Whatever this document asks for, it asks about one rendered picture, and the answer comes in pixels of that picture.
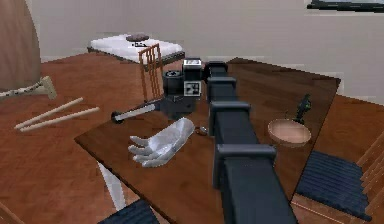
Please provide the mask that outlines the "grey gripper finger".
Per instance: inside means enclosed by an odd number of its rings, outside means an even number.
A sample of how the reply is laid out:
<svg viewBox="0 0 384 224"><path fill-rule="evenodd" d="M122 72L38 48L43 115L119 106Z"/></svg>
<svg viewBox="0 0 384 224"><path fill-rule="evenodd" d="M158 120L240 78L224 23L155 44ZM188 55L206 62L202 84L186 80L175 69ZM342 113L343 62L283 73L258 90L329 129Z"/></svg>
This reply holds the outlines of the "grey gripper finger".
<svg viewBox="0 0 384 224"><path fill-rule="evenodd" d="M126 112L114 111L111 113L111 121L115 124L121 124L126 119L135 117L141 114L145 114L151 111L159 110L161 105L160 100L146 102L135 109L128 110Z"/></svg>

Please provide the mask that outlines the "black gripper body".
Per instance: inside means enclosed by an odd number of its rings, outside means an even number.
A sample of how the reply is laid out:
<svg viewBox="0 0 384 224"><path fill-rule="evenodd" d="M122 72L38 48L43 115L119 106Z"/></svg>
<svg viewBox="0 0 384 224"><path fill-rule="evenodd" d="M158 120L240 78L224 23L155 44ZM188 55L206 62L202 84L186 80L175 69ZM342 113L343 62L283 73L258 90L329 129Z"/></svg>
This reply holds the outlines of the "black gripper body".
<svg viewBox="0 0 384 224"><path fill-rule="evenodd" d="M180 70L168 70L162 74L163 100L161 111L170 119L178 120L195 111L196 98L184 95L184 75Z"/></svg>

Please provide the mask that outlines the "brown slatted wooden chair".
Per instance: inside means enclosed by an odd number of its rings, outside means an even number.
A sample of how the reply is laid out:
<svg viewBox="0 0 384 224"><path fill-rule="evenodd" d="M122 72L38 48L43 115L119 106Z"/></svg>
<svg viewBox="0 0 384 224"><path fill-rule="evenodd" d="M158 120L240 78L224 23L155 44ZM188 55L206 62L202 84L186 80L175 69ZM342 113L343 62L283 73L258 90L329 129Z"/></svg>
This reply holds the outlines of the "brown slatted wooden chair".
<svg viewBox="0 0 384 224"><path fill-rule="evenodd" d="M146 85L145 73L149 75L149 81L151 86L152 95L154 98L160 97L160 85L157 75L157 71L163 73L163 64L161 57L161 50L159 44L152 45L141 50L139 53L139 64L140 64L140 74L141 74L141 83L143 88L143 97L144 101L148 102L148 91Z"/></svg>

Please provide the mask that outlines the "small dark green statue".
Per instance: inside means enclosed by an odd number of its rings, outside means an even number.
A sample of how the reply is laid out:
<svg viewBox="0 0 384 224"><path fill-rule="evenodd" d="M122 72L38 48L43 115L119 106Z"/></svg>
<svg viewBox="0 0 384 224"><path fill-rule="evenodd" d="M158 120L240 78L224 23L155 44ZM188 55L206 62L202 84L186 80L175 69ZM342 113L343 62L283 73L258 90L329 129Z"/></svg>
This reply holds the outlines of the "small dark green statue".
<svg viewBox="0 0 384 224"><path fill-rule="evenodd" d="M297 106L297 112L296 112L296 117L294 118L294 121L304 125L305 124L304 115L306 112L308 112L311 109L311 107L312 105L310 101L310 95L306 94L303 97L303 99L300 101L299 105Z"/></svg>

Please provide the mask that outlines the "wooden chair blue cushion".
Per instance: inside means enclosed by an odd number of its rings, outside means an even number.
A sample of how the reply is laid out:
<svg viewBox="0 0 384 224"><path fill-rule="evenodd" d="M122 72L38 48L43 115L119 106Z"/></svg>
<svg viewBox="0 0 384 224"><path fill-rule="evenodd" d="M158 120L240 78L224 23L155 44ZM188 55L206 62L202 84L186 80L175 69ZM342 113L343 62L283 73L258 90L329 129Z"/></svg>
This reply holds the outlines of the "wooden chair blue cushion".
<svg viewBox="0 0 384 224"><path fill-rule="evenodd" d="M313 151L296 193L370 222L384 203L384 131L357 162Z"/></svg>

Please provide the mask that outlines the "white low bed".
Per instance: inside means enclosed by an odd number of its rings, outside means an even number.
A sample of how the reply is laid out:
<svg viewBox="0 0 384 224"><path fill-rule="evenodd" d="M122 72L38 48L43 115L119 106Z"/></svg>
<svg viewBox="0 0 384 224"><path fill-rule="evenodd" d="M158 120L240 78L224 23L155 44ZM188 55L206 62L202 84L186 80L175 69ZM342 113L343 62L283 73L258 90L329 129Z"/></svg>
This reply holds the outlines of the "white low bed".
<svg viewBox="0 0 384 224"><path fill-rule="evenodd" d="M130 34L120 34L116 36L105 37L92 40L87 49L89 52L101 52L115 56L122 60L139 63L138 53L145 48L132 47L133 42L128 42L126 37ZM180 60L185 57L184 49L181 45L149 38L145 43L148 47L159 44L161 57L164 63L171 63L174 60Z"/></svg>

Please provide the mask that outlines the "beige wooden stick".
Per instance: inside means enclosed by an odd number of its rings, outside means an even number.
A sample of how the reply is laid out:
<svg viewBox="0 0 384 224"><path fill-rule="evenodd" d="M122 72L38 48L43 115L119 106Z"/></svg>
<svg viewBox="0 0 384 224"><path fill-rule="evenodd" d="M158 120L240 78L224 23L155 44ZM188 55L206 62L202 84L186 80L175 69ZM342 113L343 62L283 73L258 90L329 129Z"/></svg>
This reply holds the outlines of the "beige wooden stick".
<svg viewBox="0 0 384 224"><path fill-rule="evenodd" d="M99 110L100 110L99 107L94 107L94 108L82 110L82 111L79 111L79 112L76 112L76 113L72 113L72 114L69 114L69 115L65 115L65 116L62 116L62 117L58 117L58 118L55 118L55 119L43 121L43 122L40 122L40 123L37 123L37 124L32 124L32 125L29 125L29 126L26 126L26 127L21 127L21 128L16 128L16 129L19 129L21 132L35 130L35 129L42 128L42 127L45 127L45 126L57 124L57 123L60 123L60 122L63 122L63 121L67 121L67 120L74 119L74 118L77 118L77 117L80 117L80 116L84 116L84 115L87 115L87 114L90 114L90 113L98 112Z"/></svg>
<svg viewBox="0 0 384 224"><path fill-rule="evenodd" d="M44 112L44 113L42 113L42 114L40 114L38 116L35 116L35 117L33 117L33 118L29 119L29 120L26 120L26 121L24 121L22 123L19 123L19 124L15 125L14 129L21 129L24 126L30 125L30 124L38 121L38 120L41 120L42 118L48 117L48 116L50 116L50 115L52 115L52 114L54 114L56 112L62 111L64 109L68 108L68 107L71 107L71 106L73 106L73 105L75 105L77 103L80 103L81 101L83 101L83 97L80 97L80 98L77 98L75 100L72 100L72 101L70 101L68 103L65 103L65 104L60 105L60 106L58 106L56 108L53 108L53 109L51 109L51 110L49 110L47 112Z"/></svg>

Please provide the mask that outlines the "dark grey round cushion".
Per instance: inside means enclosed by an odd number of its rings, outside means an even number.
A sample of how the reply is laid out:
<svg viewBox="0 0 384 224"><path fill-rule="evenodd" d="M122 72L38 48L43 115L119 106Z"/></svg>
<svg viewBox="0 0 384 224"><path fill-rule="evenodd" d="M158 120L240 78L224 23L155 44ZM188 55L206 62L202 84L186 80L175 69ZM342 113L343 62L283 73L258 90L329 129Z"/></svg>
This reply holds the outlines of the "dark grey round cushion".
<svg viewBox="0 0 384 224"><path fill-rule="evenodd" d="M142 42L142 41L146 41L149 39L149 36L146 35L146 34L132 34L132 35L128 35L126 37L126 40L128 42Z"/></svg>

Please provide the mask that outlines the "brown wooden dining table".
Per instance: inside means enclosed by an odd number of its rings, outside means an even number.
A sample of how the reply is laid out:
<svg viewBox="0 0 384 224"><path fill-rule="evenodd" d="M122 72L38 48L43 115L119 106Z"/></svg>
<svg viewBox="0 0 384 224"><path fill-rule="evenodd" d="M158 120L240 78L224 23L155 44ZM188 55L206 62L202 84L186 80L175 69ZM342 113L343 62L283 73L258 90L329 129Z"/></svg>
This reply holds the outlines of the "brown wooden dining table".
<svg viewBox="0 0 384 224"><path fill-rule="evenodd" d="M290 205L314 148L313 139L319 135L340 81L242 58L224 63L228 65L228 75L236 79L238 99L251 106L250 122L258 141L277 150L274 171ZM298 148L276 143L269 136L268 124L292 116L306 94L310 95L312 107L304 120L313 139ZM208 116L205 93L189 117L196 124L209 125ZM160 168L144 168L133 162L127 150L130 137L149 137L170 123L165 115L150 112L123 124L108 121L75 141L170 224L225 224L221 192L212 182L215 145L212 136L192 135L175 157Z"/></svg>

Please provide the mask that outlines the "beige wedge-shaped piece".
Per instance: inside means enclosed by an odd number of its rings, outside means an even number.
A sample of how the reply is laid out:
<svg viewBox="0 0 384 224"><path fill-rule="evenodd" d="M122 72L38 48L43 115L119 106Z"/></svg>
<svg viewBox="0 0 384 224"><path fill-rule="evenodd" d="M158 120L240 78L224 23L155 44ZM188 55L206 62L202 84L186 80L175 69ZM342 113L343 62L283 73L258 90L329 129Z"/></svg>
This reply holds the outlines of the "beige wedge-shaped piece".
<svg viewBox="0 0 384 224"><path fill-rule="evenodd" d="M55 87L49 76L41 78L38 82L28 87L0 92L0 99L20 95L47 95L49 99L55 99L57 97Z"/></svg>

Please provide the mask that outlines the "pink round bowl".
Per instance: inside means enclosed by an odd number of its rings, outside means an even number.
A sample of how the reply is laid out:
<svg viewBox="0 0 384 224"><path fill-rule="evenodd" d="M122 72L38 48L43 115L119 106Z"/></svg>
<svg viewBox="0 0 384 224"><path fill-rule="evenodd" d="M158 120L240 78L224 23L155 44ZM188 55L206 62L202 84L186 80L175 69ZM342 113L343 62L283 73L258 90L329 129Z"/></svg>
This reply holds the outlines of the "pink round bowl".
<svg viewBox="0 0 384 224"><path fill-rule="evenodd" d="M267 129L272 140L290 148L302 147L312 137L307 127L291 119L275 119Z"/></svg>

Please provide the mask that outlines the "large brown rounded shape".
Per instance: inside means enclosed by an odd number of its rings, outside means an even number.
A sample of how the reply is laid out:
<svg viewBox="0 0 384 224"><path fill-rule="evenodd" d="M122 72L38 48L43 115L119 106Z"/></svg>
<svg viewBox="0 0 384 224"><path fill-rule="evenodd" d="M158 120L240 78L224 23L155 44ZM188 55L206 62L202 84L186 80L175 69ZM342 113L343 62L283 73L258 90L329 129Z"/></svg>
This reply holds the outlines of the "large brown rounded shape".
<svg viewBox="0 0 384 224"><path fill-rule="evenodd" d="M40 77L39 40L26 0L0 0L0 90L27 87Z"/></svg>

